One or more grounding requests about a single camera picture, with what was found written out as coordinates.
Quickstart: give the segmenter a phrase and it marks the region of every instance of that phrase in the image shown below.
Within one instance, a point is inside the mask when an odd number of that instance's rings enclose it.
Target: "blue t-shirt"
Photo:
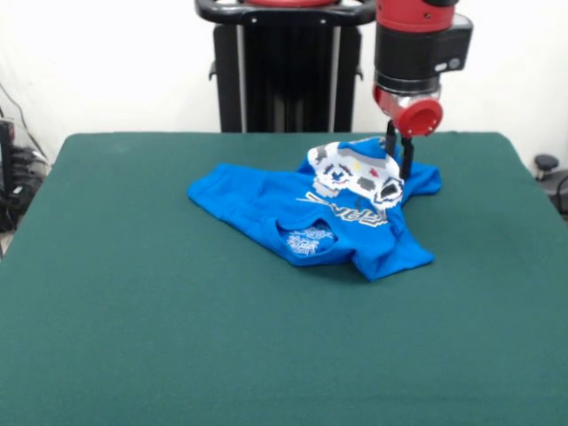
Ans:
[[[440,189],[438,169],[414,163],[406,182],[398,172],[381,140],[370,138],[315,147],[295,172],[220,164],[188,194],[291,264],[352,261],[376,280],[433,260],[408,231],[401,207]]]

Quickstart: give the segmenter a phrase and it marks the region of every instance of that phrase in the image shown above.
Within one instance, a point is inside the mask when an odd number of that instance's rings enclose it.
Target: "black robot stand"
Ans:
[[[274,7],[195,0],[216,22],[221,131],[351,131],[361,35],[376,0]]]

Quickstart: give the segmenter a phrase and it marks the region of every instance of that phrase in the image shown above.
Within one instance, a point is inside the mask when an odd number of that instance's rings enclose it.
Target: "white wall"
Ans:
[[[548,152],[568,165],[568,3],[523,4],[460,1],[476,27],[466,69],[444,75],[441,130],[497,130],[526,164]],[[0,0],[0,81],[51,157],[75,132],[218,131],[212,29],[193,0]],[[374,25],[362,32],[354,130],[383,131]]]

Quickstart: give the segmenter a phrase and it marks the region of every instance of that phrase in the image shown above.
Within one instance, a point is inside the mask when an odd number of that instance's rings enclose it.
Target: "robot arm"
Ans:
[[[374,97],[390,117],[389,154],[395,129],[402,137],[402,178],[410,174],[412,137],[430,135],[442,120],[440,75],[465,66],[473,25],[455,13],[458,1],[377,0]]]

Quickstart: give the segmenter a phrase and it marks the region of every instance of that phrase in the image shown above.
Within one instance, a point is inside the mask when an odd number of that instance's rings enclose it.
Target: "green felt surface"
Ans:
[[[568,232],[502,136],[417,141],[436,261],[375,283],[185,196],[339,138],[71,137],[0,266],[0,425],[568,424]]]

